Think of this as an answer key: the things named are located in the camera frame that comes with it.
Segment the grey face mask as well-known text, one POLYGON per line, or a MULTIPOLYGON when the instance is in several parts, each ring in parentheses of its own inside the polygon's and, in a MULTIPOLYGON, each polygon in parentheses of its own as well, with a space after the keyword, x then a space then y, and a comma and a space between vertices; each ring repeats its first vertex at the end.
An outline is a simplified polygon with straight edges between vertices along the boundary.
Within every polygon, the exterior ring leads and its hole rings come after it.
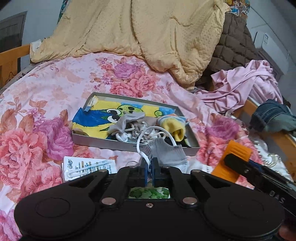
POLYGON ((137 152, 145 163, 148 165, 149 170, 152 168, 152 159, 157 158, 160 166, 171 166, 186 173, 188 163, 186 155, 181 145, 177 145, 171 134, 162 127, 149 126, 140 132, 136 144, 137 152), (140 141, 145 135, 149 135, 152 131, 159 130, 154 136, 157 138, 151 139, 142 151, 140 149, 140 141))

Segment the black sock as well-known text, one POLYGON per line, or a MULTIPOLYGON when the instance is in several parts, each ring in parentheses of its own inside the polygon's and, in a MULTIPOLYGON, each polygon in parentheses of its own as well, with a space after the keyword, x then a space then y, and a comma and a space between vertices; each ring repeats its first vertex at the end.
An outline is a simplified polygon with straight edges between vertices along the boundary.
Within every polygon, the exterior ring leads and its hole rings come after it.
MULTIPOLYGON (((165 137, 164 138, 164 141, 168 144, 168 145, 171 145, 173 146, 173 142, 171 141, 171 139, 169 137, 165 137)), ((175 141, 176 142, 176 145, 181 145, 183 148, 191 148, 191 145, 188 141, 188 139, 186 137, 183 138, 182 141, 175 141)))

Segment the yellow blue sock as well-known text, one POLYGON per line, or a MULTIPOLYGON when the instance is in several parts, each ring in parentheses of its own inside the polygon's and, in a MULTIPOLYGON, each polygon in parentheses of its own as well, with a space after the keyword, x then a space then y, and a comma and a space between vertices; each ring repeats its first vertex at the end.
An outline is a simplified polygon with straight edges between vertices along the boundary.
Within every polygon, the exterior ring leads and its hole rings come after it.
POLYGON ((168 131, 176 142, 181 142, 184 139, 187 124, 187 119, 184 116, 164 115, 158 118, 157 123, 168 131))

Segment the white printed card package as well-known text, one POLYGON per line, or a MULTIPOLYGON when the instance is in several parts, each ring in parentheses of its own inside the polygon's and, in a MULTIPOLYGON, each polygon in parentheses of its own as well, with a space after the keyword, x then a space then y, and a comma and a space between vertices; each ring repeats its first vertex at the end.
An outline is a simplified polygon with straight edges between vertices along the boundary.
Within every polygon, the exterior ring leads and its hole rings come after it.
POLYGON ((102 169, 106 169, 109 174, 117 173, 114 160, 65 156, 62 163, 63 179, 65 182, 102 169))

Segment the yellow blue cartoon towel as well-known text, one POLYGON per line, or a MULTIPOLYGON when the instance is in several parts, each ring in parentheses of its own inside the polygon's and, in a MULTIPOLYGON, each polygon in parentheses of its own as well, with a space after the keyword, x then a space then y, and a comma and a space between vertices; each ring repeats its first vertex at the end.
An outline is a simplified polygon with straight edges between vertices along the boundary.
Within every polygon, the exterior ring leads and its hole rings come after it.
POLYGON ((72 128, 90 137, 106 139, 109 127, 125 113, 144 113, 145 116, 159 118, 175 112, 174 108, 159 105, 122 102, 119 99, 109 101, 94 96, 86 107, 78 109, 72 120, 72 128))

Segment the blue denim jeans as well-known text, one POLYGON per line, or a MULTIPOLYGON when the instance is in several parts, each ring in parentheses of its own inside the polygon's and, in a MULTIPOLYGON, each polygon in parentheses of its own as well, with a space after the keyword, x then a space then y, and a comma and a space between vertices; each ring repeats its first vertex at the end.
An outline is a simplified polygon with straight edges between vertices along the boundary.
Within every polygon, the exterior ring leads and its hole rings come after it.
POLYGON ((260 133, 285 131, 295 137, 295 115, 286 105, 268 99, 252 114, 250 127, 260 133))

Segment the pink crumpled cloth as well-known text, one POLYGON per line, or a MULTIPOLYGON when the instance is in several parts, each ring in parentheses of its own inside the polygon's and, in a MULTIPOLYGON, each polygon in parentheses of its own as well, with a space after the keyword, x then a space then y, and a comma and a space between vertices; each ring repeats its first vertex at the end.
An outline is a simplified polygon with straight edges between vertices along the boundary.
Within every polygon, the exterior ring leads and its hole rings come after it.
POLYGON ((211 75, 213 91, 199 90, 197 97, 219 113, 235 111, 248 97, 262 104, 269 99, 283 104, 273 69, 266 60, 251 60, 246 66, 211 75))

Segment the pink floral bedsheet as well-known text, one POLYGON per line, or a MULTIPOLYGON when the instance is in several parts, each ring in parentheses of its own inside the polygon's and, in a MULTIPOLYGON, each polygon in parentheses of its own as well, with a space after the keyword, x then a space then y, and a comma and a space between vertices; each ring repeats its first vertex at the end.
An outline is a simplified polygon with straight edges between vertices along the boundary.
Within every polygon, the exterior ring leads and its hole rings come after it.
POLYGON ((96 53, 43 63, 1 94, 1 240, 19 240, 14 209, 21 198, 62 183, 65 156, 113 159, 117 168, 140 156, 74 144, 69 123, 93 92, 177 106, 199 143, 189 168, 217 166, 230 140, 254 148, 235 121, 205 105, 136 57, 96 53))

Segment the yellow quilted blanket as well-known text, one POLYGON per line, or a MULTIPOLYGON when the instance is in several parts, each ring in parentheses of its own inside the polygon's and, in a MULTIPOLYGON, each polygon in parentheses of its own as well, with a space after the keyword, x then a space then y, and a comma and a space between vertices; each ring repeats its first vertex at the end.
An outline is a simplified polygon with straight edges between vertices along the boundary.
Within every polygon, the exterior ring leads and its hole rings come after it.
POLYGON ((34 63, 94 52, 137 56, 192 89, 223 31, 225 1, 71 1, 34 63))

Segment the brown puffer jacket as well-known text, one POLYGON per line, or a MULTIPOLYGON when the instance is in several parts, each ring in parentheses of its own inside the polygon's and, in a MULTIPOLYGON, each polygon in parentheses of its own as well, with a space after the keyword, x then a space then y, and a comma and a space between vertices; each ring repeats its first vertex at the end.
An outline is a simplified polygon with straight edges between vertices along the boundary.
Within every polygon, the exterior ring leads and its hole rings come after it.
POLYGON ((226 13, 223 31, 212 59, 195 85, 207 87, 212 81, 212 74, 245 66, 251 60, 259 59, 260 56, 247 28, 246 20, 226 13))

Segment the white air conditioner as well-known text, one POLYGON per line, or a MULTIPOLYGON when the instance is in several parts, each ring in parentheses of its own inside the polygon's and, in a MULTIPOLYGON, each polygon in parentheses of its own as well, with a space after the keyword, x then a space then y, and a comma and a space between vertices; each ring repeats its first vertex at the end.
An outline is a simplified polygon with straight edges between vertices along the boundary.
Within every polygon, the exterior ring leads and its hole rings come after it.
POLYGON ((256 32, 253 42, 259 56, 269 62, 274 77, 279 81, 288 72, 287 55, 281 51, 280 47, 267 33, 256 32))

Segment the colourful cartoon poster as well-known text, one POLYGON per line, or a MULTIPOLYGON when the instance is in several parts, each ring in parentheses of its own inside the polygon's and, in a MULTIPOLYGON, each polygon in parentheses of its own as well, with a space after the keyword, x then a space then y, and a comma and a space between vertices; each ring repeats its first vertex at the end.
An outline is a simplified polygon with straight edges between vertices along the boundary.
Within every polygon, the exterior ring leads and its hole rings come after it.
POLYGON ((230 13, 244 19, 248 18, 248 13, 250 10, 249 0, 225 0, 224 2, 229 5, 230 13))

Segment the grey drawstring pouch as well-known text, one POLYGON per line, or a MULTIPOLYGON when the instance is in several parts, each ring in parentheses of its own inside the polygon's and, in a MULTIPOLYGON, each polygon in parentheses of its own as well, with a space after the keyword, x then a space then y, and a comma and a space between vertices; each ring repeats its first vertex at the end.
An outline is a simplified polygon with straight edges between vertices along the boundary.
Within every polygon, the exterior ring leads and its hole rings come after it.
MULTIPOLYGON (((140 134, 150 126, 156 126, 157 118, 145 116, 144 113, 125 113, 119 120, 111 125, 108 135, 120 142, 136 142, 140 134)), ((144 132, 140 143, 148 144, 154 139, 167 137, 166 133, 152 128, 144 132)))

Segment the wooden bed frame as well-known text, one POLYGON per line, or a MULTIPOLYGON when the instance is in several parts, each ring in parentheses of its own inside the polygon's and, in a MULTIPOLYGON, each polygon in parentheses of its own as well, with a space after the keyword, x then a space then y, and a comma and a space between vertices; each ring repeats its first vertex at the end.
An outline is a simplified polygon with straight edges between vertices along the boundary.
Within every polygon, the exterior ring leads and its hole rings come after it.
POLYGON ((29 55, 29 53, 29 44, 0 53, 1 88, 20 71, 20 60, 22 57, 29 55))

